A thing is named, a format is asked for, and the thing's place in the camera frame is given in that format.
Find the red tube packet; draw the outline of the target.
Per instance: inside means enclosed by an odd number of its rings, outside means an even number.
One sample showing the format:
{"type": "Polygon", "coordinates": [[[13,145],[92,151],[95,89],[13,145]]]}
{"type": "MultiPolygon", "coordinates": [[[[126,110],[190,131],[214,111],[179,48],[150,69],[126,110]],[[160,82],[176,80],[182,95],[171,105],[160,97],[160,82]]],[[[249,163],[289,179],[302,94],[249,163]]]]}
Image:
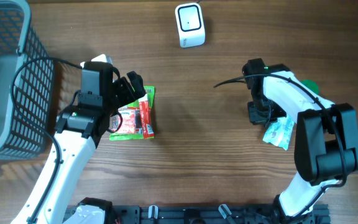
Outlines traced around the red tube packet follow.
{"type": "Polygon", "coordinates": [[[140,108],[143,138],[144,139],[154,138],[155,134],[152,129],[148,94],[146,94],[145,96],[139,99],[139,108],[140,108]]]}

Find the pale green wipes packet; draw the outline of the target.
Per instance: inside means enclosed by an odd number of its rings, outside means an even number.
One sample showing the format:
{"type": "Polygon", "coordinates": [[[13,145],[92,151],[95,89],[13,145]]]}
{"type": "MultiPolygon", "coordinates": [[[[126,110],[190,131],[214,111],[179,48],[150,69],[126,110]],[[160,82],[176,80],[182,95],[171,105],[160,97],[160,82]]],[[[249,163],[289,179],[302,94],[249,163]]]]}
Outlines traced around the pale green wipes packet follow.
{"type": "Polygon", "coordinates": [[[277,122],[271,123],[264,136],[263,142],[288,150],[295,122],[291,117],[278,118],[277,122]]]}

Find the green snack bag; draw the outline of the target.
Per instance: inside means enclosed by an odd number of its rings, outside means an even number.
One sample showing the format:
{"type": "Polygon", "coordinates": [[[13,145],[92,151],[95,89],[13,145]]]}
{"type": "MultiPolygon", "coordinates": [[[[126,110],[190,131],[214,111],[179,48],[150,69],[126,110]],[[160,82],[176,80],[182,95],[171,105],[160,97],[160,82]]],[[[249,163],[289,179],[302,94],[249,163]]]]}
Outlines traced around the green snack bag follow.
{"type": "Polygon", "coordinates": [[[118,112],[121,114],[123,122],[118,130],[121,122],[119,115],[111,117],[110,128],[114,133],[110,134],[110,141],[154,138],[151,109],[154,102],[155,87],[144,86],[144,88],[147,93],[145,96],[119,108],[118,112]]]}

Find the green lid spice jar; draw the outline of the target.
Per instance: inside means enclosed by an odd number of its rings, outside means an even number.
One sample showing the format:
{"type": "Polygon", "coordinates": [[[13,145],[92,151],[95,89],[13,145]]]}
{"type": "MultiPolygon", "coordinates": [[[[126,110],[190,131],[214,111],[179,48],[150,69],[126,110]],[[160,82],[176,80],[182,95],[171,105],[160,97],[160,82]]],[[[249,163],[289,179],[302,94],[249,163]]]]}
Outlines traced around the green lid spice jar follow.
{"type": "Polygon", "coordinates": [[[313,80],[302,80],[302,84],[304,84],[305,87],[310,89],[313,93],[319,94],[319,86],[313,81],[313,80]]]}

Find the white red tissue packet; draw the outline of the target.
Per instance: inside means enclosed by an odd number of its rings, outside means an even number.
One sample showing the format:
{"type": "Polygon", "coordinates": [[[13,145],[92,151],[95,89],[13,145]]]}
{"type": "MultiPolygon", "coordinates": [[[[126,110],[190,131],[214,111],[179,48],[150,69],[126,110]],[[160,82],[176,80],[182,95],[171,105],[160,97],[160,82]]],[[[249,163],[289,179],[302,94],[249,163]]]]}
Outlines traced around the white red tissue packet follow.
{"type": "Polygon", "coordinates": [[[136,110],[119,110],[121,116],[111,117],[111,130],[118,134],[135,134],[136,132],[136,110]]]}

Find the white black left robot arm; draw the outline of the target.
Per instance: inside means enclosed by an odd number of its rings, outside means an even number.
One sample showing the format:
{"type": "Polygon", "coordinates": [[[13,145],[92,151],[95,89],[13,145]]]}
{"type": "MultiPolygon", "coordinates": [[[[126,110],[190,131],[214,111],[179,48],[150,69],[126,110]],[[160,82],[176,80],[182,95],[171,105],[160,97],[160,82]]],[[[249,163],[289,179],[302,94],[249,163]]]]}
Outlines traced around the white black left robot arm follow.
{"type": "Polygon", "coordinates": [[[25,205],[13,223],[63,223],[77,181],[118,109],[145,96],[136,72],[82,73],[81,88],[58,115],[53,146],[25,205]]]}

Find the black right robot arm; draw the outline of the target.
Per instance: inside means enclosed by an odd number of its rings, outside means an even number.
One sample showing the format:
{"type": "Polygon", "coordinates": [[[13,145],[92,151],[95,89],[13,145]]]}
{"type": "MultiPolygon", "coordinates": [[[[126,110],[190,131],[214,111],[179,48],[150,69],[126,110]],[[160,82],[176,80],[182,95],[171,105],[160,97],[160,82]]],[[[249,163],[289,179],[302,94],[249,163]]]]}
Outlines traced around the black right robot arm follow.
{"type": "Polygon", "coordinates": [[[289,117],[296,123],[296,174],[277,198],[280,220],[306,218],[329,189],[343,187],[358,170],[358,125],[355,109],[335,104],[311,91],[285,65],[248,61],[242,77],[251,91],[252,124],[269,124],[289,117]]]}

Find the white barcode scanner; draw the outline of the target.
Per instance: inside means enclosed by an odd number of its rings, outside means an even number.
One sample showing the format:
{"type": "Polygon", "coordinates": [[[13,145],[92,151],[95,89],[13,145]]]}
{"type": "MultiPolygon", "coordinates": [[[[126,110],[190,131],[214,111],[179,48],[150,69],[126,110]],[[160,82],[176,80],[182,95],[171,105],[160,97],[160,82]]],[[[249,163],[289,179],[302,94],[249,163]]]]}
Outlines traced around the white barcode scanner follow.
{"type": "Polygon", "coordinates": [[[180,4],[175,8],[180,47],[203,45],[206,40],[203,13],[197,2],[180,4]]]}

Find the grey plastic basket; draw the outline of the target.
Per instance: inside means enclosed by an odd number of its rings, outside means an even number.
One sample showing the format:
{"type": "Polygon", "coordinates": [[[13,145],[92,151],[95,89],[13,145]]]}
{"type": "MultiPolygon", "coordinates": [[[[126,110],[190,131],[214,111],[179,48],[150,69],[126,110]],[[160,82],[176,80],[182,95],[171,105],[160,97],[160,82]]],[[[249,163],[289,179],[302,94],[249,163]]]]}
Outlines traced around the grey plastic basket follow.
{"type": "Polygon", "coordinates": [[[31,23],[26,1],[0,1],[0,160],[31,159],[43,153],[46,137],[17,114],[46,128],[55,70],[31,23]]]}

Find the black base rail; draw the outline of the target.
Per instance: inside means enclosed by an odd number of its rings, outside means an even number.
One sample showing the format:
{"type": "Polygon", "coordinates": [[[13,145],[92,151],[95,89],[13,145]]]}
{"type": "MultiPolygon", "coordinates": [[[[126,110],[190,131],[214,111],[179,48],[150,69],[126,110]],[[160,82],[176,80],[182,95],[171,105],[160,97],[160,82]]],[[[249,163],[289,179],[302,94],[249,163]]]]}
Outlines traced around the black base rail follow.
{"type": "MultiPolygon", "coordinates": [[[[229,207],[231,220],[238,224],[273,223],[271,218],[272,206],[268,204],[229,207]]],[[[149,209],[138,205],[116,205],[112,217],[118,223],[148,224],[148,223],[229,223],[223,218],[218,207],[160,207],[156,218],[149,217],[149,209]]],[[[330,224],[331,217],[327,205],[316,205],[311,214],[297,223],[330,224]]]]}

